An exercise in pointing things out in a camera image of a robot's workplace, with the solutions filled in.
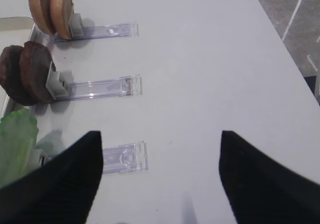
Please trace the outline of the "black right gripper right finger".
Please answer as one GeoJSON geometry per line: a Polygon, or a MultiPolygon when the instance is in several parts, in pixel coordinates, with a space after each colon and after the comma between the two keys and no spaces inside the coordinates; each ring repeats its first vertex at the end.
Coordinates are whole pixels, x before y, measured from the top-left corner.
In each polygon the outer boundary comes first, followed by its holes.
{"type": "Polygon", "coordinates": [[[233,131],[223,131],[219,174],[237,223],[319,223],[319,184],[233,131]]]}

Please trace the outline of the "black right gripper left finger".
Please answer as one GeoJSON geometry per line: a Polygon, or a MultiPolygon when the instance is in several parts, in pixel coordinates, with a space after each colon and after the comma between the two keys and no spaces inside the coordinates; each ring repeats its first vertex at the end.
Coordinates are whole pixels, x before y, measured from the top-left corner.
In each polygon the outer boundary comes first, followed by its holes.
{"type": "Polygon", "coordinates": [[[1,188],[1,223],[86,223],[104,166],[89,131],[43,167],[1,188]]]}

